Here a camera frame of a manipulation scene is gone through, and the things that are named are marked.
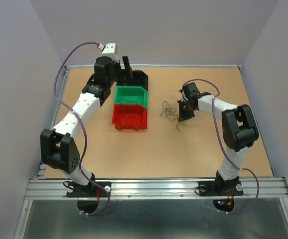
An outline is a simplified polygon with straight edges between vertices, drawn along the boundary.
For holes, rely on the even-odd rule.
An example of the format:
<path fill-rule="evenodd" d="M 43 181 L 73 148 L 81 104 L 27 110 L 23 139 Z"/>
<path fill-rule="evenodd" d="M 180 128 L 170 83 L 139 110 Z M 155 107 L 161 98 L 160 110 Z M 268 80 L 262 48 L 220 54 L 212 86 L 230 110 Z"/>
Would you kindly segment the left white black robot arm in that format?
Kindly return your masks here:
<path fill-rule="evenodd" d="M 75 105 L 69 108 L 67 115 L 52 129 L 44 129 L 40 135 L 41 161 L 57 169 L 78 184 L 78 190 L 84 196 L 95 192 L 92 173 L 82 166 L 76 145 L 80 132 L 85 133 L 84 124 L 99 109 L 111 93 L 114 82 L 131 79 L 132 68 L 128 56 L 122 57 L 122 64 L 108 56 L 97 58 L 94 74 L 82 89 Z"/>

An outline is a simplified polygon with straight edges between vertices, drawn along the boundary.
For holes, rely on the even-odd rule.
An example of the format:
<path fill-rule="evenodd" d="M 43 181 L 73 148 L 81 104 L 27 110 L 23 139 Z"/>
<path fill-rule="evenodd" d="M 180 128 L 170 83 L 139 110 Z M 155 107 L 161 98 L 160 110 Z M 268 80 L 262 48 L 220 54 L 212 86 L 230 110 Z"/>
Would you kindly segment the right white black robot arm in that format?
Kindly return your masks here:
<path fill-rule="evenodd" d="M 224 154 L 222 165 L 216 172 L 214 190 L 219 194 L 235 190 L 240 184 L 239 173 L 241 171 L 251 173 L 258 183 L 255 173 L 241 166 L 248 149 L 259 138 L 259 131 L 250 106 L 238 106 L 218 99 L 219 88 L 207 80 L 201 81 L 212 85 L 217 94 L 201 92 L 195 84 L 196 81 L 193 79 L 185 82 L 179 90 L 182 98 L 177 101 L 178 121 L 193 118 L 195 111 L 203 111 L 212 115 L 217 139 Z"/>

